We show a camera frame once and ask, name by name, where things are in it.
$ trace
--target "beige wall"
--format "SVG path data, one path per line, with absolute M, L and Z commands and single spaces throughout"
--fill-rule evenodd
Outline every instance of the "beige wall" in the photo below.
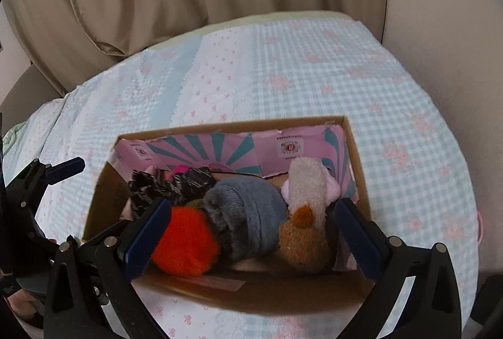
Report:
M 3 6 L 0 3 L 0 42 L 3 51 L 0 52 L 0 104 L 16 81 L 30 66 L 30 59 L 12 32 Z
M 383 44 L 456 136 L 484 217 L 480 269 L 503 270 L 503 0 L 388 0 Z

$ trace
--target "pink plush ear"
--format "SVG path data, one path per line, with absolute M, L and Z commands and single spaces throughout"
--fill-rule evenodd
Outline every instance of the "pink plush ear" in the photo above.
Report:
M 325 168 L 326 175 L 326 203 L 329 205 L 340 197 L 340 186 L 337 180 L 330 174 L 329 170 L 325 166 L 323 167 Z M 288 179 L 286 179 L 281 186 L 281 195 L 288 204 Z

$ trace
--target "metal pin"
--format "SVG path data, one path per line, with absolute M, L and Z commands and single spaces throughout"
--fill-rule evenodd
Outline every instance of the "metal pin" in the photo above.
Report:
M 393 247 L 399 247 L 402 245 L 402 240 L 394 235 L 389 237 L 388 241 Z
M 70 243 L 68 241 L 65 241 L 59 246 L 59 250 L 62 253 L 66 253 L 66 251 L 68 251 L 69 249 L 70 249 Z
M 107 247 L 113 247 L 115 244 L 117 244 L 117 238 L 116 237 L 107 237 L 105 238 L 105 246 Z
M 447 247 L 442 244 L 441 242 L 435 245 L 435 248 L 439 253 L 446 253 L 447 252 Z

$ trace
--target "bedsheet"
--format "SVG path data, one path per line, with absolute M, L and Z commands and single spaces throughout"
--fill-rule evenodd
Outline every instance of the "bedsheet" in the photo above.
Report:
M 41 228 L 59 241 L 82 233 L 94 185 L 118 134 L 216 121 L 347 115 L 373 220 L 409 245 L 445 242 L 463 323 L 469 316 L 478 253 L 465 160 L 428 95 L 359 22 L 307 17 L 189 34 L 130 57 L 44 108 L 48 124 L 40 130 L 46 138 L 45 133 L 36 138 L 43 140 L 36 140 L 31 152 L 19 146 L 8 151 L 6 166 L 13 168 L 6 170 L 6 181 L 36 157 L 40 143 L 43 162 L 86 160 L 84 173 L 50 187 L 39 207 Z M 24 130 L 40 119 L 32 117 Z M 411 286 L 408 279 L 382 335 L 396 324 Z M 136 288 L 171 337 L 332 338 L 356 312 L 262 317 Z

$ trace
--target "red plush toy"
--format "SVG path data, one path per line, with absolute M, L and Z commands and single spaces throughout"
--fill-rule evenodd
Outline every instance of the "red plush toy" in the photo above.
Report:
M 173 207 L 171 222 L 152 255 L 154 263 L 175 276 L 199 276 L 217 261 L 220 246 L 206 215 L 197 208 Z

